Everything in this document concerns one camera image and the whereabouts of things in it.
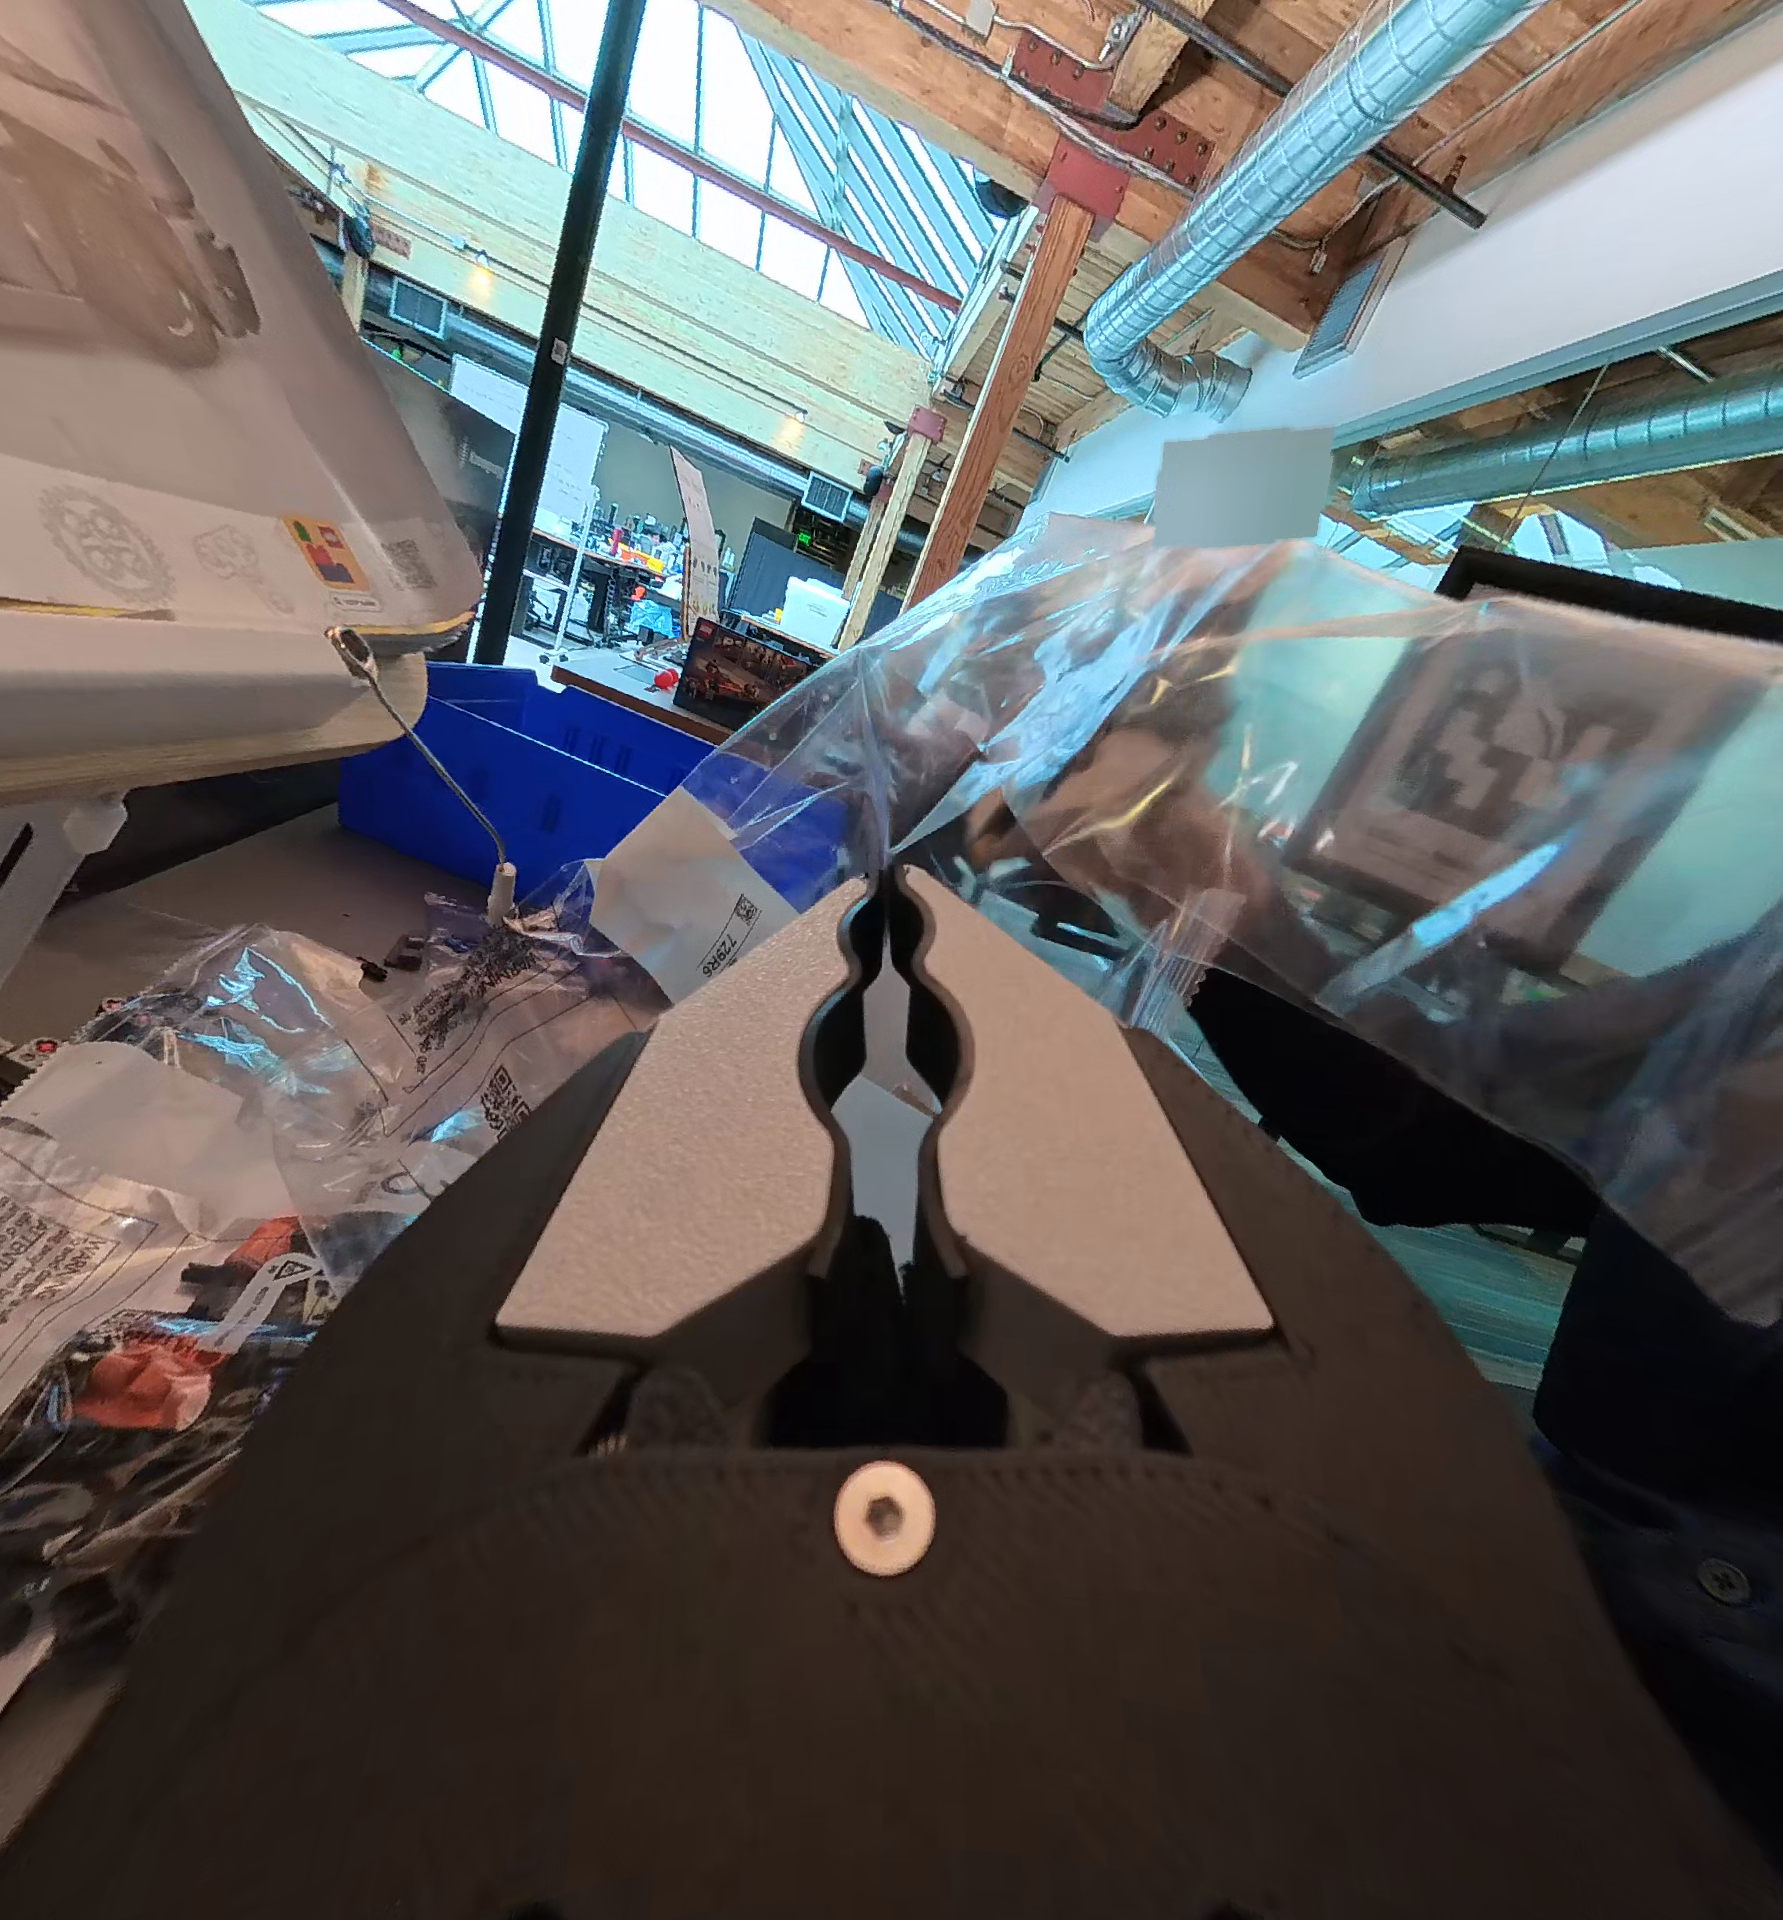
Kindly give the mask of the wooden support post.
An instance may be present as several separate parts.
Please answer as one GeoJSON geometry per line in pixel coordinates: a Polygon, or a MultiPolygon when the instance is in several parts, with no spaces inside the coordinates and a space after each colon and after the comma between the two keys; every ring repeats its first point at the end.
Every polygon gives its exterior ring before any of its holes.
{"type": "Polygon", "coordinates": [[[924,553],[913,563],[906,608],[944,587],[961,568],[966,542],[995,478],[995,463],[1032,379],[1038,352],[1060,319],[1060,303],[1071,287],[1080,253],[1087,246],[1093,211],[1081,201],[1054,193],[1038,226],[1036,253],[1022,278],[1009,319],[999,337],[995,358],[979,390],[976,413],[955,453],[937,514],[931,517],[924,553]]]}

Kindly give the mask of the silver ventilation duct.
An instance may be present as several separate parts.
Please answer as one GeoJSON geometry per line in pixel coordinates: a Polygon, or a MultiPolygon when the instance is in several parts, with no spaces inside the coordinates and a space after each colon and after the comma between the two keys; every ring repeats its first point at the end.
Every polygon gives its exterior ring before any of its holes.
{"type": "Polygon", "coordinates": [[[1783,456],[1783,358],[1722,372],[1692,390],[1624,397],[1565,429],[1534,423],[1501,436],[1340,459],[1335,484],[1359,514],[1384,517],[1750,456],[1783,456]]]}
{"type": "Polygon", "coordinates": [[[1159,350],[1152,343],[1152,330],[1359,155],[1378,155],[1416,193],[1456,211],[1468,226],[1482,226],[1485,216],[1437,178],[1419,172],[1404,155],[1384,154],[1384,139],[1534,9],[1534,2],[1374,2],[1362,12],[1157,246],[1093,298],[1084,350],[1097,377],[1148,413],[1226,419],[1249,384],[1249,369],[1214,352],[1159,350]]]}

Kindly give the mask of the large clear lego parts bag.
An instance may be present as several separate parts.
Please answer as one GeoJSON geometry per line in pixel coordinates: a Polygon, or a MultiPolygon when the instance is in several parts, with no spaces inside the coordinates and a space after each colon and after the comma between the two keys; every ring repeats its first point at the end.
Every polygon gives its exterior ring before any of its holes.
{"type": "Polygon", "coordinates": [[[243,1096],[297,1213],[416,1213],[663,1006],[633,959],[549,909],[492,925],[432,896],[410,972],[372,982],[348,953],[243,922],[80,1035],[243,1096]]]}

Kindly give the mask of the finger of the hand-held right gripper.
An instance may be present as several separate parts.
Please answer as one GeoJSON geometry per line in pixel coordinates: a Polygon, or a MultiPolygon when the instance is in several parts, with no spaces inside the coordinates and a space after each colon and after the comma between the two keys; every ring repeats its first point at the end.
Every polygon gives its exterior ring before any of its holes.
{"type": "Polygon", "coordinates": [[[921,831],[909,846],[887,856],[887,867],[987,873],[992,862],[1009,856],[1012,836],[1012,808],[1003,802],[1003,794],[989,789],[953,818],[921,831]]]}

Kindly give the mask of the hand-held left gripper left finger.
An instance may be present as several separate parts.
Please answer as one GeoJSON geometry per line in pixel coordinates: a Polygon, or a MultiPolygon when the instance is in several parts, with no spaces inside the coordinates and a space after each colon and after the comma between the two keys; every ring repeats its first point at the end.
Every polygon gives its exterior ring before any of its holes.
{"type": "Polygon", "coordinates": [[[848,879],[641,1034],[494,1316],[618,1367],[583,1447],[896,1434],[900,1260],[837,1115],[879,953],[848,879]]]}

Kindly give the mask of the blue plastic bin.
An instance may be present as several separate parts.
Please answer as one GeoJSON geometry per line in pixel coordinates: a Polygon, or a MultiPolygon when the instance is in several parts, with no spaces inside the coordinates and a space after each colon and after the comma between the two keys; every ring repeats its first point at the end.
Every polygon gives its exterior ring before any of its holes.
{"type": "Polygon", "coordinates": [[[657,707],[520,665],[432,662],[416,737],[500,831],[520,896],[560,867],[605,856],[665,794],[686,788],[789,904],[814,901],[844,851],[844,802],[740,754],[657,707]]]}

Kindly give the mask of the clear bag white strip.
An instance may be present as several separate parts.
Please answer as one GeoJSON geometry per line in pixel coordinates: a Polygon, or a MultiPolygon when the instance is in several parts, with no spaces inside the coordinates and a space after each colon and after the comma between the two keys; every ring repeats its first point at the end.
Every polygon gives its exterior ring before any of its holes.
{"type": "Polygon", "coordinates": [[[683,998],[895,860],[1252,983],[1783,1316],[1783,644],[1071,521],[709,753],[589,930],[683,998]]]}

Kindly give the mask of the clear bag black orange parts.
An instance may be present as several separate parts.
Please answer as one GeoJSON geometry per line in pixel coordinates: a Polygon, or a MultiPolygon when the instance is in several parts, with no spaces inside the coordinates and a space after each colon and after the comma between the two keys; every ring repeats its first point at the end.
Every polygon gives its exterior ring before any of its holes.
{"type": "Polygon", "coordinates": [[[337,1303],[297,1216],[236,1221],[175,1287],[76,1331],[0,1413],[0,1661],[136,1638],[337,1303]]]}

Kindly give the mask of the person's right forearm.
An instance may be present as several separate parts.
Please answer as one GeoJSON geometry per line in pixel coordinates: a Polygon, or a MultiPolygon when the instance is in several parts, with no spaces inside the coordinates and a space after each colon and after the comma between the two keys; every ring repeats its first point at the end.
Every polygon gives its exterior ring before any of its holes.
{"type": "Polygon", "coordinates": [[[1598,1193],[1568,1164],[1320,1012],[1213,969],[1188,1018],[1265,1128],[1342,1187],[1368,1224],[1588,1234],[1598,1193]]]}

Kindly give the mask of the instruction booklet stack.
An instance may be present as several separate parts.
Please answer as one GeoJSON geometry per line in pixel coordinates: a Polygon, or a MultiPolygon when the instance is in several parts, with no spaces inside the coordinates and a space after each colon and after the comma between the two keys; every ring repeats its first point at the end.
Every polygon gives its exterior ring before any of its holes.
{"type": "Polygon", "coordinates": [[[479,563],[183,2],[0,2],[0,602],[423,644],[479,563]]]}

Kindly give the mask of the person's torso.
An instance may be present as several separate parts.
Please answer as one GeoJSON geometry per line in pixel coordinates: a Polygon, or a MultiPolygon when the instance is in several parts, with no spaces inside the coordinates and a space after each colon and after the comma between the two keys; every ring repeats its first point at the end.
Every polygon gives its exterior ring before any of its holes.
{"type": "Polygon", "coordinates": [[[1530,1422],[1631,1664],[1783,1877],[1783,1309],[1725,1313],[1604,1206],[1530,1422]]]}

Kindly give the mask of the clear bag over white base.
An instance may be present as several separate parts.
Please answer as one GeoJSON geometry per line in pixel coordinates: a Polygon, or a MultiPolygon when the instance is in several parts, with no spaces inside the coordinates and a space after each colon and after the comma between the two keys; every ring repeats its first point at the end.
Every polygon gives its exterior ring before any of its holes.
{"type": "Polygon", "coordinates": [[[62,1044],[0,1106],[0,1416],[113,1312],[230,1300],[297,1240],[272,1128],[139,1044],[62,1044]]]}

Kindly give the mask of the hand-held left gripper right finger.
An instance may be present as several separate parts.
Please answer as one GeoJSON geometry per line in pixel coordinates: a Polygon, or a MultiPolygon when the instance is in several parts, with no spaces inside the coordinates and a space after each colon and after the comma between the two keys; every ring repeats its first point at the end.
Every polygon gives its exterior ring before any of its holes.
{"type": "Polygon", "coordinates": [[[1050,1422],[1106,1376],[1274,1339],[1274,1312],[1129,1031],[976,905],[895,872],[909,1059],[937,1096],[921,1250],[961,1347],[1050,1422]]]}

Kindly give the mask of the black vertical pole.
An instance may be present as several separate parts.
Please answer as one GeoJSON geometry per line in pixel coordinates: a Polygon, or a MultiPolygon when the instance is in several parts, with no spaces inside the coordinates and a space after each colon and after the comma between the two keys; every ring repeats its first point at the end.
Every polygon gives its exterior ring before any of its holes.
{"type": "Polygon", "coordinates": [[[488,555],[488,582],[478,610],[472,644],[473,662],[504,662],[518,620],[527,547],[540,503],[555,419],[565,403],[565,372],[583,303],[601,209],[608,201],[608,178],[627,106],[641,15],[646,2],[608,4],[578,136],[578,155],[566,188],[565,223],[544,295],[540,337],[527,379],[527,398],[488,555]]]}

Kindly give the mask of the red lego set box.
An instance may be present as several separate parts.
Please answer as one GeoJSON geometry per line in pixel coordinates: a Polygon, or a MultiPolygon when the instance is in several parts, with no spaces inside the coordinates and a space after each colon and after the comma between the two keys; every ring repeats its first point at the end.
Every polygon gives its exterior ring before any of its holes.
{"type": "Polygon", "coordinates": [[[696,617],[670,702],[734,731],[830,657],[827,644],[792,639],[760,623],[696,617]]]}

